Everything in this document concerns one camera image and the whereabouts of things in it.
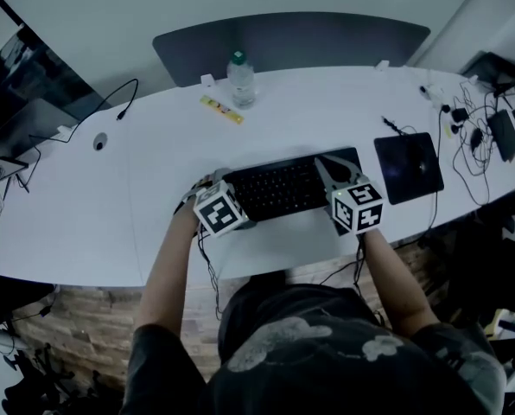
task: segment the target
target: floor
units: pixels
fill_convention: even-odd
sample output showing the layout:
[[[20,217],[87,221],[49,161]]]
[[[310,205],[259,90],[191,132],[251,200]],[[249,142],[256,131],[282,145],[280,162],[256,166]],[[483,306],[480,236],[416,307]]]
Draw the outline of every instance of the floor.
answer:
[[[428,250],[409,245],[398,251],[413,274],[427,288],[442,271],[438,259]],[[320,283],[330,273],[354,258],[344,257],[288,271],[290,283]],[[219,283],[220,307],[245,279]],[[350,287],[353,265],[333,275],[327,285]],[[381,310],[369,271],[364,267],[359,285],[373,310]],[[45,317],[35,316],[15,322],[21,338],[32,348],[52,347],[53,359],[67,371],[75,372],[74,383],[87,388],[92,370],[98,370],[108,386],[123,389],[130,353],[130,339],[142,288],[61,287],[53,310]],[[36,314],[48,301],[32,303],[15,312],[15,317]],[[210,284],[189,284],[182,322],[181,340],[194,363],[208,380],[219,367],[215,317],[215,295]]]

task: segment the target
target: printed graphic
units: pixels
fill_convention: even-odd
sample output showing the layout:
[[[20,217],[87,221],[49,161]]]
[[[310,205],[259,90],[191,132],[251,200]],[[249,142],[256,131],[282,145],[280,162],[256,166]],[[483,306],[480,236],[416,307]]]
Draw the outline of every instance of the printed graphic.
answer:
[[[336,209],[334,210],[334,216],[344,223],[349,229],[352,228],[352,209],[346,206],[342,201],[337,198],[334,199],[334,205]]]
[[[207,224],[215,233],[236,221],[236,214],[231,210],[225,198],[220,197],[200,210]]]
[[[226,196],[229,197],[229,200],[232,201],[232,204],[238,210],[238,213],[242,215],[242,207],[238,204],[238,201],[234,199],[234,197],[231,194],[231,191],[227,191]]]
[[[355,202],[360,206],[370,201],[380,200],[382,198],[375,190],[375,188],[370,184],[364,184],[363,186],[358,186],[357,188],[350,188],[347,191],[355,200]]]
[[[219,183],[214,184],[211,188],[207,189],[202,195],[198,197],[198,203],[203,203],[208,198],[212,198],[219,192]]]
[[[370,207],[368,209],[360,210],[358,213],[358,231],[373,227],[380,222],[380,215],[382,214],[382,205]]]

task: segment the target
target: white cube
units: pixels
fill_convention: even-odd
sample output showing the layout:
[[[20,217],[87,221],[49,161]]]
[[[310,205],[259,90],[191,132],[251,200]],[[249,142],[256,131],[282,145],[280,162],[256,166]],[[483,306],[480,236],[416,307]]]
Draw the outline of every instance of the white cube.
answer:
[[[372,182],[333,191],[332,216],[355,234],[380,226],[385,199]]]
[[[194,213],[213,237],[219,237],[248,221],[224,180],[211,188],[202,189],[196,195]]]

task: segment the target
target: water bottle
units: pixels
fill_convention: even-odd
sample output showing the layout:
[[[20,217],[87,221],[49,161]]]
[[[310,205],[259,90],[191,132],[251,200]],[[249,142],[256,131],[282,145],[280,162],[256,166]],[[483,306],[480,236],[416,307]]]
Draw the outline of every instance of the water bottle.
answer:
[[[232,85],[232,101],[240,109],[253,105],[256,99],[254,68],[248,63],[246,54],[237,51],[226,67],[226,75]]]

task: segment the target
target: forearm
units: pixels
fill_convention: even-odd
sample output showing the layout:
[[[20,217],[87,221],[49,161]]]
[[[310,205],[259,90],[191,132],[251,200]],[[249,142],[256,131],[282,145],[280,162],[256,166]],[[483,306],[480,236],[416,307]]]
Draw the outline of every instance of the forearm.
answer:
[[[135,328],[159,324],[174,334],[181,333],[188,254],[197,223],[192,202],[183,206],[171,220],[144,288]]]
[[[366,262],[394,331],[412,336],[438,319],[420,284],[378,231],[365,234]]]

